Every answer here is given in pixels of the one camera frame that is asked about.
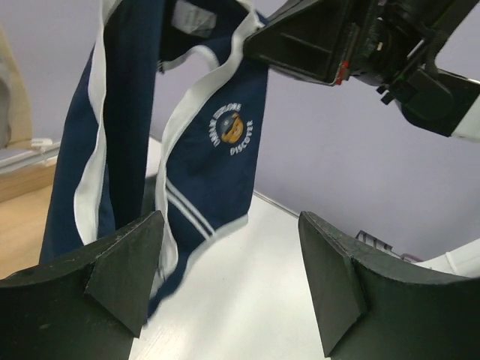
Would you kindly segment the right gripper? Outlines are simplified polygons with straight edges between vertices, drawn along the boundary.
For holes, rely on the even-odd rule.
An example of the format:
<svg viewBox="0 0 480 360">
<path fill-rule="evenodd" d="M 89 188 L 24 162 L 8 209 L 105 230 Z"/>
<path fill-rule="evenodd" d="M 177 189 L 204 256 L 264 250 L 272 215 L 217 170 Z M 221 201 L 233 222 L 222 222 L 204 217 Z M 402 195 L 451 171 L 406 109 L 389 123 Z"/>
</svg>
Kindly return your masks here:
<svg viewBox="0 0 480 360">
<path fill-rule="evenodd" d="M 471 1 L 287 1 L 243 50 L 296 80 L 389 88 L 417 68 L 437 77 L 437 54 L 472 10 Z"/>
</svg>

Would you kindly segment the navy blue underwear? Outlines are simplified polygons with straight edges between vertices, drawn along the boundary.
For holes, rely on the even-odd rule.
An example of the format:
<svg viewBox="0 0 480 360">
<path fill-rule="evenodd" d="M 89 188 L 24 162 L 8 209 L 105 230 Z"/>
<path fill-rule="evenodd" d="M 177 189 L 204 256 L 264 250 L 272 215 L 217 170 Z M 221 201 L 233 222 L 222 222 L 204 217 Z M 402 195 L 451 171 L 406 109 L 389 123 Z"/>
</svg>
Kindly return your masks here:
<svg viewBox="0 0 480 360">
<path fill-rule="evenodd" d="M 155 77 L 201 55 L 161 139 L 154 207 L 165 225 L 148 311 L 213 243 L 248 222 L 269 70 L 246 58 L 265 25 L 250 1 L 101 1 L 97 38 L 64 122 L 40 263 L 140 216 Z"/>
</svg>

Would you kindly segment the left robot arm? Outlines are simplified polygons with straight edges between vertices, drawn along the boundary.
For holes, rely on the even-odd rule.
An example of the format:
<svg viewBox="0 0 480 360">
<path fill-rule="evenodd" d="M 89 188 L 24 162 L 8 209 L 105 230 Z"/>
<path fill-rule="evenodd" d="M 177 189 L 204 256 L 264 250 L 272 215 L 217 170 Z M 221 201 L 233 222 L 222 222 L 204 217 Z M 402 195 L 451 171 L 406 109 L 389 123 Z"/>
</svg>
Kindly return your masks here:
<svg viewBox="0 0 480 360">
<path fill-rule="evenodd" d="M 3 359 L 127 359 L 146 327 L 164 221 L 116 234 L 1 281 Z M 327 359 L 477 359 L 479 243 L 411 263 L 311 212 L 298 240 Z"/>
</svg>

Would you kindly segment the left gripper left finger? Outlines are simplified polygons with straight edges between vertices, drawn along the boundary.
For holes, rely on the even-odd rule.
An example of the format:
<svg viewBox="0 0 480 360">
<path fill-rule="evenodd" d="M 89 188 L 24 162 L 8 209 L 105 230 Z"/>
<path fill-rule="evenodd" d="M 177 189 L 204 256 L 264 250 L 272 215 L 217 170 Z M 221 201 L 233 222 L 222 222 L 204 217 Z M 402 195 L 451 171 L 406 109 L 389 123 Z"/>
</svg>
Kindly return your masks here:
<svg viewBox="0 0 480 360">
<path fill-rule="evenodd" d="M 148 312 L 164 219 L 1 280 L 2 359 L 128 359 Z"/>
</svg>

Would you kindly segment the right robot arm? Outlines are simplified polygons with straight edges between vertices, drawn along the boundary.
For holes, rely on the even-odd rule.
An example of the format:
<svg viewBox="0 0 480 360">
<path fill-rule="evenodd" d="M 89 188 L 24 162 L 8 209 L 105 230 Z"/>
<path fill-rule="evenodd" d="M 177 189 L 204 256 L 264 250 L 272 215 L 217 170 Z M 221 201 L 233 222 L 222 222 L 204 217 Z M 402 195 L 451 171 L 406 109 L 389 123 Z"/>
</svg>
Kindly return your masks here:
<svg viewBox="0 0 480 360">
<path fill-rule="evenodd" d="M 288 1 L 249 36 L 244 54 L 296 80 L 354 78 L 417 128 L 479 140 L 479 82 L 437 67 L 474 1 Z"/>
</svg>

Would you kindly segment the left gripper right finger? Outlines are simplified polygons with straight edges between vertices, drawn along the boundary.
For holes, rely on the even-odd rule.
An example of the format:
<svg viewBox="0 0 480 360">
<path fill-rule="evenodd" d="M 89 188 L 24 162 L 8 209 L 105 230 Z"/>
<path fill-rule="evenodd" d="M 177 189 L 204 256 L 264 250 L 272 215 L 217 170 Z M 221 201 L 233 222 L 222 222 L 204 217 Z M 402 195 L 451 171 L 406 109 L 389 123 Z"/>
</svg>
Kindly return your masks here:
<svg viewBox="0 0 480 360">
<path fill-rule="evenodd" d="M 309 211 L 298 232 L 325 357 L 479 357 L 478 279 L 405 262 Z"/>
</svg>

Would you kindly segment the grey underwear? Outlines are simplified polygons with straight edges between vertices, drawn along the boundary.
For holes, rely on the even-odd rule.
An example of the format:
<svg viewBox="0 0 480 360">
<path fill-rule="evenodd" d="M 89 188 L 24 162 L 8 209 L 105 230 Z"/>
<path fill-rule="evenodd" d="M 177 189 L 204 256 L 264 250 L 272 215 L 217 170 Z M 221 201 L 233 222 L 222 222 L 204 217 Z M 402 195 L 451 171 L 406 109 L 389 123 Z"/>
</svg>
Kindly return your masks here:
<svg viewBox="0 0 480 360">
<path fill-rule="evenodd" d="M 32 140 L 28 92 L 1 28 L 1 149 L 32 149 Z"/>
</svg>

